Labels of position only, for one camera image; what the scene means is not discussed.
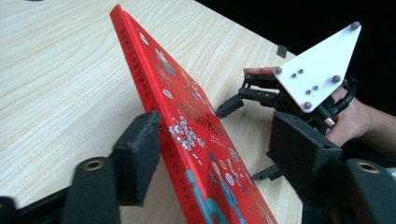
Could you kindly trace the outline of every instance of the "bolt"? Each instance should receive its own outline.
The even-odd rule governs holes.
[[[311,107],[312,107],[311,102],[305,102],[305,103],[304,103],[304,108],[305,108],[305,109],[310,109]]]
[[[326,119],[324,120],[324,123],[325,123],[325,124],[327,125],[327,127],[329,127],[329,128],[331,128],[332,126],[335,125],[334,120],[332,120],[331,118],[326,118]]]
[[[350,24],[350,29],[352,31],[358,29],[359,27],[361,27],[361,23],[358,21],[354,21],[352,24]]]
[[[337,76],[337,75],[336,75],[336,76],[333,76],[333,77],[332,77],[332,82],[333,82],[333,83],[337,83],[337,82],[339,82],[339,81],[341,81],[341,77],[340,77],[340,76]]]
[[[279,74],[281,74],[282,73],[282,68],[281,67],[277,67],[276,69],[275,69],[275,71],[274,71],[274,74],[275,75],[279,75]]]

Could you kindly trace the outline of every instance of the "hand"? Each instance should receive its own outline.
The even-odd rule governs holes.
[[[275,69],[276,69],[276,67],[245,68],[244,74],[250,73],[250,74],[260,74],[260,75],[271,76],[274,74]]]
[[[335,102],[344,98],[347,91],[339,87],[333,94]],[[352,138],[363,136],[371,126],[370,107],[353,98],[349,106],[338,114],[335,118],[335,125],[326,137],[341,147],[345,142]]]
[[[272,76],[276,67],[245,68],[244,73]],[[337,102],[347,91],[340,87],[332,93]],[[341,147],[350,139],[360,137],[366,144],[396,161],[396,117],[376,110],[353,98],[349,106],[335,118],[335,125],[326,137]]]

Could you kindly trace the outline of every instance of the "book cover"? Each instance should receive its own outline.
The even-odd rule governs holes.
[[[143,107],[162,115],[161,153],[188,223],[275,224],[203,89],[120,5],[110,17]]]

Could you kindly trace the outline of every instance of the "black cable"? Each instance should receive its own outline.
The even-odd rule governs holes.
[[[338,115],[349,106],[349,103],[355,97],[358,90],[358,84],[358,80],[354,77],[346,77],[346,96],[327,109],[333,116]]]

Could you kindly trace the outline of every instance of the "finger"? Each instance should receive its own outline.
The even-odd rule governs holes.
[[[348,132],[348,127],[345,127],[342,122],[337,123],[332,129],[326,134],[326,138],[333,142],[336,146],[341,147],[347,142],[352,136]]]
[[[246,73],[259,74],[260,68],[244,68],[244,74],[246,74]]]
[[[333,93],[332,98],[335,102],[339,101],[340,99],[344,98],[347,95],[347,90],[343,87],[338,87]]]
[[[244,73],[260,74],[260,75],[273,75],[275,67],[262,67],[262,68],[244,68]]]

